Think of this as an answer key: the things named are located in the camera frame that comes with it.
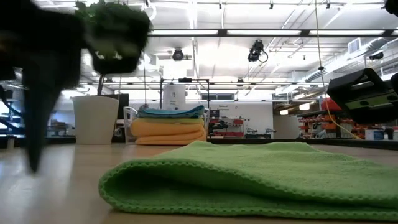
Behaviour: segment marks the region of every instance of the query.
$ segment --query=stack of towels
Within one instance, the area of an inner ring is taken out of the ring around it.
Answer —
[[[131,133],[140,145],[185,146],[193,141],[206,141],[204,106],[192,110],[138,110],[137,119],[131,126]]]

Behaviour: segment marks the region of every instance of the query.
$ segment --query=folded towel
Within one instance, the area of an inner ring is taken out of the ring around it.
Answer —
[[[142,119],[135,119],[130,126],[131,134],[135,137],[144,136],[172,136],[187,134],[203,129],[202,124],[162,124],[148,123]]]
[[[204,125],[201,118],[138,118],[148,123],[164,123],[164,124],[200,124]]]
[[[158,145],[158,146],[186,146],[194,141],[206,141],[206,132],[202,127],[200,131],[187,134],[175,134],[168,136],[147,136],[139,137],[136,140],[138,145]]]
[[[138,109],[139,118],[199,118],[205,112],[204,106],[197,106],[190,110],[161,110],[161,109]]]
[[[197,141],[118,165],[99,193],[132,213],[398,221],[398,169],[298,142]]]

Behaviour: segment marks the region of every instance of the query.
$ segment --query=potted plant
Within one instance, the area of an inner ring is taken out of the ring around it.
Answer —
[[[86,48],[93,58],[93,68],[100,74],[98,96],[73,99],[76,142],[110,144],[119,101],[99,96],[104,78],[110,73],[131,73],[137,68],[152,24],[145,12],[126,4],[99,0],[89,6],[76,2],[76,7],[75,15],[86,27]]]
[[[100,95],[105,75],[131,73],[137,68],[152,23],[144,11],[131,9],[125,3],[99,0],[87,6],[77,1],[76,7],[75,15],[86,27],[85,39],[93,68],[101,75]]]

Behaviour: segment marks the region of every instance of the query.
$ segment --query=lamp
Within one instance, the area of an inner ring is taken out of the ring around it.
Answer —
[[[310,109],[310,104],[309,103],[304,103],[303,105],[299,106],[300,110],[309,110]]]
[[[288,110],[281,110],[280,115],[287,115],[289,113]]]

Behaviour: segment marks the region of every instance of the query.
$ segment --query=table surface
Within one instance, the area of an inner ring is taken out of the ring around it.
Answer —
[[[398,165],[398,151],[341,146],[314,146]],[[189,215],[138,215],[112,210],[98,195],[98,180],[123,161],[149,157],[176,147],[50,146],[39,175],[27,175],[20,149],[0,152],[0,223],[5,224],[257,224],[257,223],[350,223],[278,218],[218,218]]]

